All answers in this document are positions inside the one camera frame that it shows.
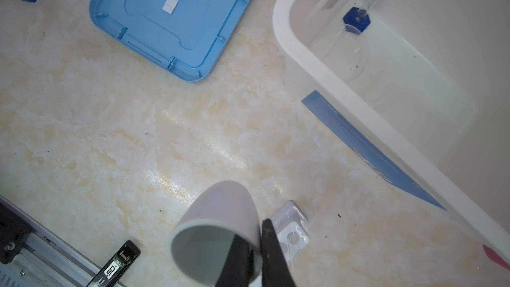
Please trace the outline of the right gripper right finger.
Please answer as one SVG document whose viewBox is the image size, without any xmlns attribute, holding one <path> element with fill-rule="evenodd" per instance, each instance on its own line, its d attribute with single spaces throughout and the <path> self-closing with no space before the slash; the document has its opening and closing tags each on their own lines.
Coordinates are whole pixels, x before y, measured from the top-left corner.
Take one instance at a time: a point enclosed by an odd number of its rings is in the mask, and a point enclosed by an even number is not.
<svg viewBox="0 0 510 287">
<path fill-rule="evenodd" d="M 262 222 L 261 253 L 263 287 L 296 287 L 270 219 Z"/>
</svg>

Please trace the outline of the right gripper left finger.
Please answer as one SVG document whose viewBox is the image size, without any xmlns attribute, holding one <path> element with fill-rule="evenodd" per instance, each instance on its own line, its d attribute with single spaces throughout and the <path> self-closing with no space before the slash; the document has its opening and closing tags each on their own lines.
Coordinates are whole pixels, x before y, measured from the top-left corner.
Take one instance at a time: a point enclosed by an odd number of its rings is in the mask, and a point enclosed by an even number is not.
<svg viewBox="0 0 510 287">
<path fill-rule="evenodd" d="M 235 235 L 216 287 L 248 287 L 254 272 L 254 251 L 249 242 Z"/>
</svg>

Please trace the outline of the small white ceramic crucible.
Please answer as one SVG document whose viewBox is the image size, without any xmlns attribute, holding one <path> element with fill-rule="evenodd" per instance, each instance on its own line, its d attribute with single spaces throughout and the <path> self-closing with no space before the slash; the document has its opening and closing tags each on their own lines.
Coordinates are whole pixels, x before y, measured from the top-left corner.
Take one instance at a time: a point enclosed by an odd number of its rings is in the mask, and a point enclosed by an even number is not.
<svg viewBox="0 0 510 287">
<path fill-rule="evenodd" d="M 254 200 L 242 184 L 213 184 L 194 200 L 171 231 L 169 255 L 174 267 L 200 286 L 215 286 L 232 241 L 238 235 L 260 256 L 260 222 Z"/>
</svg>

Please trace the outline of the clear glass petri dish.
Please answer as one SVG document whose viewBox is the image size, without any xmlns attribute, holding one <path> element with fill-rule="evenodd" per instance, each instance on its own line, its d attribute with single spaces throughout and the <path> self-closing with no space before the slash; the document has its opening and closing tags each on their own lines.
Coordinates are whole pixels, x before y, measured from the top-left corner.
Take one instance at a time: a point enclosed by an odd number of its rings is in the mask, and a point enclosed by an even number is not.
<svg viewBox="0 0 510 287">
<path fill-rule="evenodd" d="M 313 40 L 312 52 L 344 82 L 357 78 L 369 60 L 365 37 L 357 28 L 346 24 L 320 33 Z"/>
</svg>

